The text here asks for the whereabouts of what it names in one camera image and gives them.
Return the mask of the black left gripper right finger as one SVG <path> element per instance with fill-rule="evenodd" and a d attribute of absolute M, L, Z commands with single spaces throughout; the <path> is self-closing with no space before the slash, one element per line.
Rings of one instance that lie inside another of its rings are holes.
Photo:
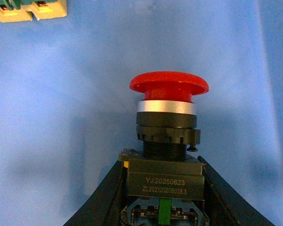
<path fill-rule="evenodd" d="M 204 212 L 211 226 L 272 226 L 201 156 L 205 177 Z"/>

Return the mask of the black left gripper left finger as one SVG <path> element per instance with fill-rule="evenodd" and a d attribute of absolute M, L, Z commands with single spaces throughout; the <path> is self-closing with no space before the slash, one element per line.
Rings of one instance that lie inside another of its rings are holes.
<path fill-rule="evenodd" d="M 127 170 L 116 161 L 85 204 L 65 223 L 66 226 L 119 226 L 126 205 Z"/>

